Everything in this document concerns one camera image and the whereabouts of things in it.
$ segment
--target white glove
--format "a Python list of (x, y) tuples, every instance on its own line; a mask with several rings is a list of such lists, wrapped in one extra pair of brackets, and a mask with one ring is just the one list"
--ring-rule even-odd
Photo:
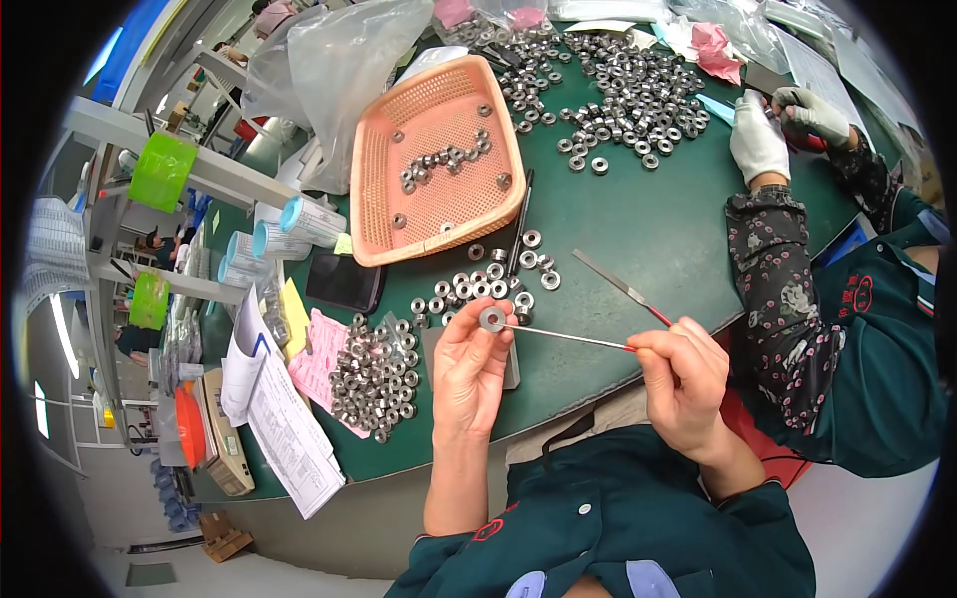
[(777, 172), (790, 183), (788, 146), (781, 124), (765, 116), (761, 94), (753, 89), (746, 89), (734, 102), (731, 155), (745, 176), (745, 185), (764, 172)]
[(783, 126), (794, 122), (808, 127), (831, 147), (842, 147), (851, 134), (851, 125), (847, 118), (806, 89), (782, 87), (771, 96), (771, 105), (780, 108), (779, 116)]

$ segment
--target green workbench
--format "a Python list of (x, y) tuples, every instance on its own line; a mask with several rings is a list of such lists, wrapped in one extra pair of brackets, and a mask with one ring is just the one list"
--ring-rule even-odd
[[(589, 101), (600, 102), (595, 79), (581, 74), (577, 60), (570, 64), (553, 61), (564, 82), (552, 85), (541, 95), (547, 109), (577, 108)], [(705, 95), (719, 101), (741, 95), (741, 88), (708, 76), (703, 77)], [(866, 110), (862, 118), (874, 146), (885, 152), (889, 164), (898, 156), (878, 123)], [(621, 291), (571, 256), (578, 248), (599, 264), (631, 284), (648, 301), (671, 319), (690, 316), (705, 328), (717, 331), (742, 313), (732, 282), (726, 246), (723, 204), (727, 197), (745, 190), (741, 172), (728, 151), (731, 127), (712, 118), (707, 129), (694, 141), (683, 140), (672, 156), (660, 159), (656, 171), (645, 170), (628, 147), (611, 142), (589, 153), (589, 161), (603, 156), (610, 163), (608, 174), (595, 176), (590, 168), (575, 174), (568, 169), (568, 155), (555, 148), (558, 140), (570, 137), (572, 127), (558, 121), (552, 127), (536, 125), (527, 136), (519, 136), (524, 166), (535, 169), (528, 208), (527, 229), (543, 237), (539, 253), (555, 258), (562, 276), (561, 287), (545, 291), (535, 273), (519, 271), (526, 287), (535, 296), (533, 325), (546, 330), (623, 342), (635, 332), (660, 328), (658, 322)], [(790, 156), (794, 198), (808, 209), (811, 234), (809, 251), (818, 253), (857, 215), (853, 200), (836, 188), (827, 159), (810, 153)], [(346, 197), (332, 198), (343, 214), (348, 213)], [(216, 202), (209, 213), (220, 211), (220, 224), (211, 236), (213, 256), (225, 251), (234, 230), (250, 232), (252, 219), (241, 210)], [(493, 248), (511, 248), (513, 227), (508, 226), (479, 240), (486, 256)], [(285, 273), (302, 291), (309, 259), (285, 262)], [(410, 318), (412, 299), (428, 300), (434, 284), (451, 280), (456, 272), (471, 272), (478, 264), (469, 261), (466, 247), (391, 264), (385, 292), (370, 320), (378, 323), (387, 312)], [(349, 322), (352, 313), (304, 298), (309, 310), (317, 307), (327, 316)], [(204, 359), (218, 362), (225, 355), (230, 322), (216, 306), (204, 318)], [(432, 316), (432, 324), (440, 325)], [(594, 401), (641, 375), (634, 355), (539, 335), (518, 334), (522, 382), (505, 392), (493, 440), (532, 428), (562, 413)], [(425, 379), (425, 360), (417, 368)], [(314, 406), (320, 423), (329, 435), (335, 455), (347, 478), (363, 481), (401, 472), (432, 460), (432, 393), (423, 382), (415, 402), (418, 416), (396, 426), (388, 444), (371, 438), (361, 440), (322, 409)], [(256, 481), (256, 489), (238, 499), (286, 496), (262, 458), (248, 426), (240, 430), (243, 446)], [(207, 476), (196, 476), (199, 501), (228, 500)]]

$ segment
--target person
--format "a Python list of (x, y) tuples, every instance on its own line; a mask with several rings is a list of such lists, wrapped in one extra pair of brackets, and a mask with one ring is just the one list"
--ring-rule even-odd
[(273, 34), (283, 21), (299, 13), (292, 5), (291, 0), (256, 0), (253, 3), (253, 14), (256, 22), (253, 23), (253, 32), (258, 39), (266, 39)]
[(180, 229), (175, 236), (164, 237), (158, 234), (159, 230), (160, 228), (156, 227), (152, 233), (146, 236), (146, 246), (153, 248), (153, 255), (156, 257), (160, 269), (172, 270), (176, 264), (179, 248), (184, 244), (189, 244), (193, 236), (196, 235), (196, 229), (194, 227), (189, 227), (184, 231)]
[(388, 598), (814, 596), (787, 494), (719, 414), (727, 354), (688, 318), (628, 339), (651, 425), (546, 443), (510, 467), (509, 506), (489, 520), (488, 443), (513, 341), (479, 326), (493, 304), (517, 323), (510, 301), (476, 299), (435, 346), (425, 535)]
[(149, 349), (160, 346), (162, 333), (129, 324), (113, 333), (113, 342), (120, 352), (136, 365), (149, 365)]
[[(800, 88), (737, 100), (730, 148), (750, 193), (727, 200), (728, 250), (745, 305), (732, 370), (755, 427), (778, 445), (863, 477), (897, 476), (940, 454), (948, 394), (934, 354), (938, 249), (949, 230), (913, 190), (891, 185), (863, 133)], [(791, 197), (785, 130), (827, 144), (838, 184), (878, 236), (824, 268)]]
[[(216, 42), (216, 45), (212, 47), (212, 50), (217, 54), (223, 56), (229, 60), (232, 64), (235, 64), (241, 69), (246, 68), (247, 62), (249, 62), (249, 57), (239, 52), (236, 48), (230, 46), (225, 41)], [(219, 83), (220, 87), (223, 88), (223, 91), (229, 94), (230, 98), (236, 102), (236, 105), (239, 105), (239, 99), (242, 98), (242, 89), (236, 87), (232, 83), (229, 83), (224, 78), (216, 77), (216, 82)], [(219, 117), (226, 112), (226, 107), (229, 106), (229, 103), (223, 100), (219, 107), (216, 108), (215, 114), (212, 115), (212, 121), (216, 122), (219, 120)]]

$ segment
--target pink plastic basket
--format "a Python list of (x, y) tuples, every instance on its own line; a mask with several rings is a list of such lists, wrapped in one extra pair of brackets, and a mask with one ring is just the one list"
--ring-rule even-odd
[[(488, 117), (481, 104), (492, 106)], [(459, 174), (432, 169), (427, 184), (402, 192), (399, 173), (415, 158), (446, 145), (474, 147), (476, 131), (489, 133), (492, 149)], [(396, 143), (392, 133), (402, 131)], [(512, 176), (499, 189), (497, 177)], [(522, 155), (511, 115), (488, 62), (465, 56), (409, 78), (374, 101), (359, 119), (349, 192), (352, 252), (364, 266), (380, 266), (434, 254), (508, 224), (525, 193)], [(406, 224), (392, 227), (403, 214)], [(455, 225), (441, 232), (445, 223)]]

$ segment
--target black smartphone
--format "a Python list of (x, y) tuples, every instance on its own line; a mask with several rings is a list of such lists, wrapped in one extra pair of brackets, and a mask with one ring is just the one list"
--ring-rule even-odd
[(369, 314), (385, 286), (386, 269), (360, 266), (351, 255), (315, 254), (305, 281), (310, 299)]

